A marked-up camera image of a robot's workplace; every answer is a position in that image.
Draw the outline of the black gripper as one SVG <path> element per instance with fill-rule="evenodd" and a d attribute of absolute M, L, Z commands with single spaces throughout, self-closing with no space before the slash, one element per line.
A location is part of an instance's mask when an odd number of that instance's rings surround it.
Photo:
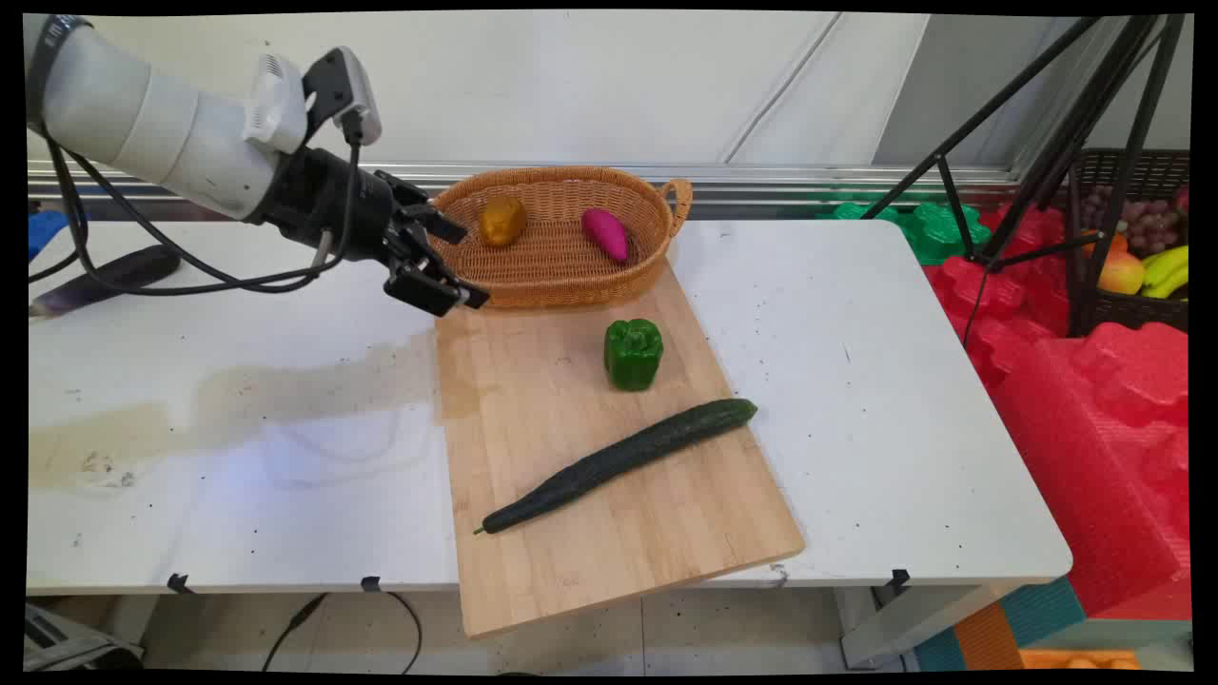
<path fill-rule="evenodd" d="M 351 165 L 320 147 L 300 147 L 280 162 L 266 197 L 252 213 L 252 223 L 270 223 L 292 243 L 315 247 L 326 228 L 339 247 L 346 216 Z M 430 245 L 413 232 L 389 232 L 393 212 L 418 223 L 429 235 L 460 245 L 465 225 L 445 217 L 432 199 L 409 182 L 384 169 L 358 172 L 352 208 L 352 235 L 343 258 L 387 264 L 384 294 L 401 303 L 443 317 L 456 306 L 480 310 L 490 294 L 458 278 Z"/>

